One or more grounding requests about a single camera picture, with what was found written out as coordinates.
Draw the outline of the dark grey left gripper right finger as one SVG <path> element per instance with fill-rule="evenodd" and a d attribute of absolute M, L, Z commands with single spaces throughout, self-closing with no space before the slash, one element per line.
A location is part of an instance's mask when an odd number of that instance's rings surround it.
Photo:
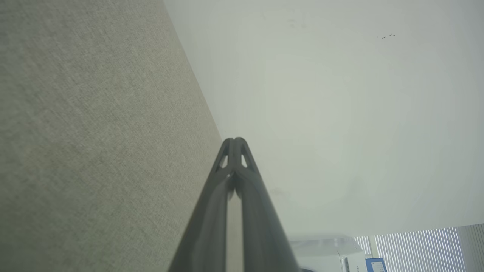
<path fill-rule="evenodd" d="M 248 143 L 235 138 L 236 191 L 242 202 L 244 272 L 300 272 Z"/>

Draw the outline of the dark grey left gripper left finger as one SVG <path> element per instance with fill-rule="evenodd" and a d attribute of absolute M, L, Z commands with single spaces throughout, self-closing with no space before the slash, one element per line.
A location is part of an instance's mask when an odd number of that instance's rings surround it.
<path fill-rule="evenodd" d="M 168 272 L 226 272 L 228 200 L 234 191 L 233 138 L 216 160 L 180 240 Z"/>

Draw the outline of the blue labelled box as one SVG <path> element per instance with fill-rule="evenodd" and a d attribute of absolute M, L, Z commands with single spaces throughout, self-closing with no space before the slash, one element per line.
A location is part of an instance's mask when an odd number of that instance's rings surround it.
<path fill-rule="evenodd" d="M 388 272 L 382 258 L 367 258 L 365 263 L 368 272 Z"/>

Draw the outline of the white vertical window blinds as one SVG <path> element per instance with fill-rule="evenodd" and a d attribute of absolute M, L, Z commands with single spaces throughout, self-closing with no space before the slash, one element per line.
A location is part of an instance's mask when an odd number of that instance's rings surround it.
<path fill-rule="evenodd" d="M 388 272 L 484 272 L 484 224 L 358 236 L 366 258 Z"/>

